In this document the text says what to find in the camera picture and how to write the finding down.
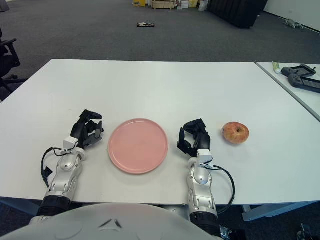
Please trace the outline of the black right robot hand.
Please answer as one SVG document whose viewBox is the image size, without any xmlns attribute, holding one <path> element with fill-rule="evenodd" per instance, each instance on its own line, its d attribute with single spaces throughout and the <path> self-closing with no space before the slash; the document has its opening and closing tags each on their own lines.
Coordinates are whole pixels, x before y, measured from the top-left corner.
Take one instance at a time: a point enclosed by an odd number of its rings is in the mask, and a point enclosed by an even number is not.
<svg viewBox="0 0 320 240">
<path fill-rule="evenodd" d="M 193 145 L 185 140 L 185 132 L 193 136 Z M 192 158 L 197 157 L 198 150 L 210 150 L 211 137 L 206 131 L 206 125 L 201 118 L 187 122 L 180 128 L 177 148 Z"/>
</svg>

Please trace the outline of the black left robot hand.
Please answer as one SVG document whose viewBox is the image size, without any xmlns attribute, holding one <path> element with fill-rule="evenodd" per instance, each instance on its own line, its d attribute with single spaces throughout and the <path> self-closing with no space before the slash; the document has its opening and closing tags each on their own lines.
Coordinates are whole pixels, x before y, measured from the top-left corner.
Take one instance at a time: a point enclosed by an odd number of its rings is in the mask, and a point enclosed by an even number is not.
<svg viewBox="0 0 320 240">
<path fill-rule="evenodd" d="M 70 136 L 77 139 L 77 147 L 85 149 L 102 140 L 102 115 L 85 109 L 73 125 Z"/>
</svg>

